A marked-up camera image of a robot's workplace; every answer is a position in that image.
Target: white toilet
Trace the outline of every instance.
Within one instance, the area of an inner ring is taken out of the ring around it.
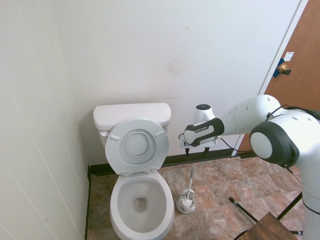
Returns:
[[[161,240],[174,220],[170,188],[157,172],[169,149],[166,103],[97,106],[93,119],[106,158],[119,178],[110,218],[122,240]]]

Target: black cable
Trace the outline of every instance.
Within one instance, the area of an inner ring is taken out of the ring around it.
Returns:
[[[223,138],[221,138],[221,140],[222,140],[230,149],[233,149],[233,150],[235,150],[235,151],[237,151],[237,152],[240,152],[240,153],[250,153],[250,152],[253,152],[252,149],[251,149],[251,150],[248,150],[248,151],[240,151],[240,150],[237,150],[237,149],[233,148],[232,146],[230,146],[228,143],[226,143],[226,141],[223,140]]]
[[[281,109],[281,108],[283,108],[284,106],[288,106],[289,107],[289,105],[287,105],[287,104],[285,104],[285,105],[282,105],[282,106],[280,106],[280,107],[278,107],[276,110],[274,110],[273,112],[269,112],[268,113],[268,115],[266,116],[266,120],[265,121],[268,121],[268,119],[270,118],[270,116],[272,115],[272,114],[274,114],[276,111],[278,111],[279,109]]]
[[[291,169],[289,169],[288,167],[286,168],[290,173],[294,174],[293,171],[291,171]]]
[[[299,106],[288,106],[285,109],[288,109],[288,110],[294,110],[294,109],[301,110],[301,111],[306,112],[307,114],[310,114],[315,119],[320,120],[320,116],[317,113],[315,113],[314,111],[309,110],[309,109],[305,109],[305,108],[302,108],[302,107],[299,107]]]

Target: wooden door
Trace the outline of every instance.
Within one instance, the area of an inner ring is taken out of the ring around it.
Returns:
[[[289,76],[272,77],[265,94],[274,96],[281,105],[320,111],[320,1],[309,0],[282,55],[294,52]],[[239,150],[250,150],[246,134]]]

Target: white wall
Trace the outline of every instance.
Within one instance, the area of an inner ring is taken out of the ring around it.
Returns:
[[[47,0],[0,2],[0,239],[84,240],[88,178]]]
[[[106,163],[93,109],[165,102],[169,156],[195,106],[258,94],[299,0],[51,0],[91,165]],[[225,137],[234,146],[238,136]],[[224,149],[223,142],[215,149]]]

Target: white paneled wall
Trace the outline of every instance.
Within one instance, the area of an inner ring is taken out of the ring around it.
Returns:
[[[84,240],[88,163],[48,0],[0,2],[0,239]]]

